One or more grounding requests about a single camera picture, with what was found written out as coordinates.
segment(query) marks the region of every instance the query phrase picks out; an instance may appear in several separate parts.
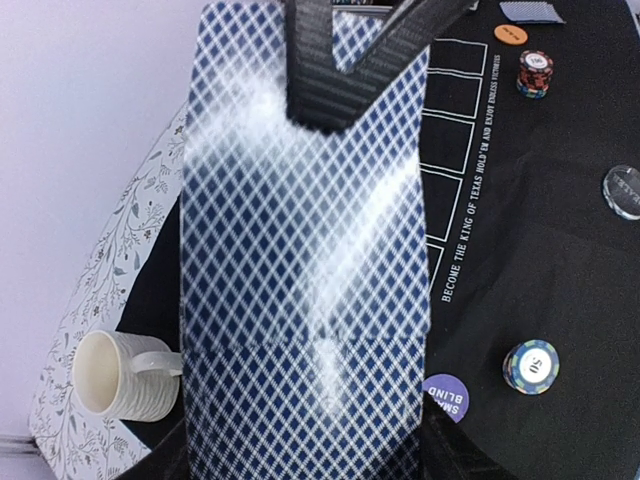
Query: purple button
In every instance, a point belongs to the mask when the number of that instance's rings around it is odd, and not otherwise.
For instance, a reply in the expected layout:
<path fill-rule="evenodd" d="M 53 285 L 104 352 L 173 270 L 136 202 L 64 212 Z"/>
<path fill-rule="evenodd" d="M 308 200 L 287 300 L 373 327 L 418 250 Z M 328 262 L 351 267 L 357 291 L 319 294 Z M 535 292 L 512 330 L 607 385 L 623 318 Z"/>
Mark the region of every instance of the purple button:
<path fill-rule="evenodd" d="M 469 391 L 464 383 L 453 375 L 432 375 L 423 382 L 422 390 L 431 395 L 456 423 L 462 420 L 469 410 Z"/>

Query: poker table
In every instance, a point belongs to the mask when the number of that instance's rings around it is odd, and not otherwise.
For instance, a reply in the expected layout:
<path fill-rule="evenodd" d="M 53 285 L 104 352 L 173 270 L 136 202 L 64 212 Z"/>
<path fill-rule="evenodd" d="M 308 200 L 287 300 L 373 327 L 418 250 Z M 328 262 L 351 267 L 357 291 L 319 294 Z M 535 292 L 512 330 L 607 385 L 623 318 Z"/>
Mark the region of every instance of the poker table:
<path fill-rule="evenodd" d="M 529 42 L 513 47 L 493 37 L 505 23 L 498 2 L 482 1 L 432 46 L 423 111 L 425 376 L 465 383 L 460 427 L 523 480 L 631 479 L 640 460 L 640 223 L 601 194 L 611 167 L 640 167 L 640 44 L 626 3 L 574 3 L 554 2 L 566 25 L 526 26 Z M 516 91 L 525 47 L 555 62 L 544 99 Z M 148 259 L 135 259 L 117 330 L 177 350 L 180 224 L 170 205 Z M 532 338 L 552 343 L 561 363 L 540 396 L 502 379 L 504 356 Z M 180 400 L 160 422 L 124 423 L 153 449 L 182 416 Z"/>

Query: stack of poker chips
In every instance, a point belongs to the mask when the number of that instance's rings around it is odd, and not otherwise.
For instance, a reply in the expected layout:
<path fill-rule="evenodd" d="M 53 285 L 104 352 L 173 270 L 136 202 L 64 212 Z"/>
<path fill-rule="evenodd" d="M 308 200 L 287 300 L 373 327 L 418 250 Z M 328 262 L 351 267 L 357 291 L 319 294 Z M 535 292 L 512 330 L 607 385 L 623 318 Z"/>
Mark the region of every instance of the stack of poker chips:
<path fill-rule="evenodd" d="M 525 395 L 540 395 L 549 390 L 559 371 L 558 352 L 544 340 L 516 345 L 502 362 L 502 376 L 507 385 Z"/>
<path fill-rule="evenodd" d="M 527 98 L 544 98 L 553 75 L 553 60 L 544 52 L 525 50 L 520 55 L 518 91 Z"/>

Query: orange button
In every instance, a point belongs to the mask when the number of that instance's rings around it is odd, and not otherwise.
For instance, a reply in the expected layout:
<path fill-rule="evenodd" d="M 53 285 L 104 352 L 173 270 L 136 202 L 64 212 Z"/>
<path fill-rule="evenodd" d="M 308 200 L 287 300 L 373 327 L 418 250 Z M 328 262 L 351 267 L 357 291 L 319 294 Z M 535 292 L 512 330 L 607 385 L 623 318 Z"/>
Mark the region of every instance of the orange button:
<path fill-rule="evenodd" d="M 515 25 L 498 25 L 493 33 L 498 40 L 507 45 L 524 45 L 529 39 L 527 32 Z"/>

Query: cup handle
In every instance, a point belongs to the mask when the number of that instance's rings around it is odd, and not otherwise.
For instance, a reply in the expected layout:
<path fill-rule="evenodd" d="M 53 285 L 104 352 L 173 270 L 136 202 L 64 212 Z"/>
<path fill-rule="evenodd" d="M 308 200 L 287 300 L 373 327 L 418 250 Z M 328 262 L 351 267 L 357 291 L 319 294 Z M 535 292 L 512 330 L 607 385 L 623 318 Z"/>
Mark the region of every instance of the cup handle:
<path fill-rule="evenodd" d="M 133 373 L 163 370 L 172 377 L 182 375 L 182 355 L 175 352 L 144 352 L 131 359 Z"/>

